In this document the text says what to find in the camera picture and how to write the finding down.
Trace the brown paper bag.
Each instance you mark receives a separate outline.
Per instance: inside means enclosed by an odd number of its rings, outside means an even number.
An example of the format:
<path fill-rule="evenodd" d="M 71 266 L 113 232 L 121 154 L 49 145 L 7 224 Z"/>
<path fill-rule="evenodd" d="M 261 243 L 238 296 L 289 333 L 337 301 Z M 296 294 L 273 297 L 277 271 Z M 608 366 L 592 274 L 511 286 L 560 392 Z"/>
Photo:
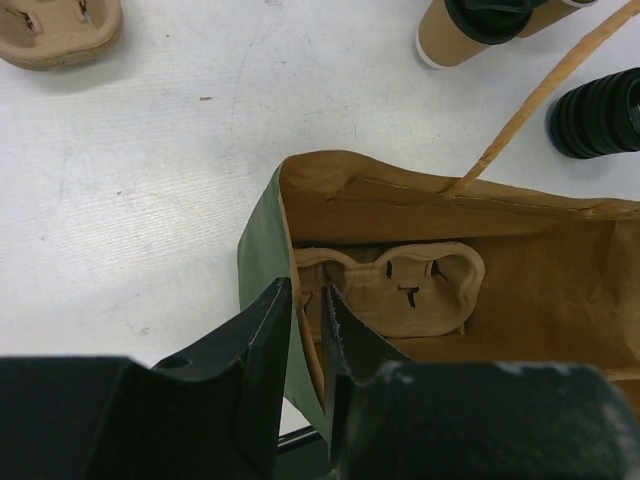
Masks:
<path fill-rule="evenodd" d="M 345 150 L 291 156 L 237 250 L 239 301 L 293 289 L 286 398 L 330 434 L 321 292 L 425 362 L 582 363 L 639 402 L 639 206 L 486 182 L 482 172 L 550 94 L 639 12 L 630 1 L 582 38 L 462 177 Z"/>

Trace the brown paper coffee cup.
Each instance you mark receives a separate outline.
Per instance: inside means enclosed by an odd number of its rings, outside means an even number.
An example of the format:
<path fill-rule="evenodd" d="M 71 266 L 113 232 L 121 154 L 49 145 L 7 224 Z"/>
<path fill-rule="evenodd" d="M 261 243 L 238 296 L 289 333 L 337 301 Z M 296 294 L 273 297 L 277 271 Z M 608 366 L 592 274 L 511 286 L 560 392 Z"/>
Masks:
<path fill-rule="evenodd" d="M 420 58 L 435 69 L 459 66 L 489 48 L 458 28 L 444 0 L 430 3 L 416 31 L 415 46 Z"/>

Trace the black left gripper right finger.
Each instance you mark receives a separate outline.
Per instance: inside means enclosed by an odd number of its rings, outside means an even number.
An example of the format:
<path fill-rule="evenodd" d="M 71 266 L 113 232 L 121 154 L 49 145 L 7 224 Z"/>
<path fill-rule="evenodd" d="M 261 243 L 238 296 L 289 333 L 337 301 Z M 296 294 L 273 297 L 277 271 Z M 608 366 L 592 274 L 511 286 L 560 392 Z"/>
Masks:
<path fill-rule="evenodd" d="M 329 459 L 339 479 L 635 479 L 622 392 L 571 363 L 418 363 L 322 291 Z"/>

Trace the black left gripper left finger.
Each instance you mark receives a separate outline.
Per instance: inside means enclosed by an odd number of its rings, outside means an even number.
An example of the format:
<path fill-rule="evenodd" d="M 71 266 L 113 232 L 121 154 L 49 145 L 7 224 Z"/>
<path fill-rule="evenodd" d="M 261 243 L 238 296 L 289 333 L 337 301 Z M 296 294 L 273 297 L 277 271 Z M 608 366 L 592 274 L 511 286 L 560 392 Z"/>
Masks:
<path fill-rule="evenodd" d="M 145 367 L 127 357 L 5 357 L 5 479 L 269 479 L 292 313 L 274 280 L 206 336 Z"/>

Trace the pulp cup carrier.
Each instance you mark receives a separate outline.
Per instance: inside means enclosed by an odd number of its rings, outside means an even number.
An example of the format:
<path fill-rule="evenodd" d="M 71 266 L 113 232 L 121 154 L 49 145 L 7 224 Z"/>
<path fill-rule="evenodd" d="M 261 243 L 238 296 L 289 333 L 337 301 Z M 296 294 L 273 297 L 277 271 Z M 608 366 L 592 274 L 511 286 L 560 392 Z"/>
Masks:
<path fill-rule="evenodd" d="M 363 323 L 392 339 L 462 334 L 485 276 L 481 256 L 460 242 L 350 252 L 294 251 L 304 319 L 321 340 L 321 290 L 333 284 Z"/>

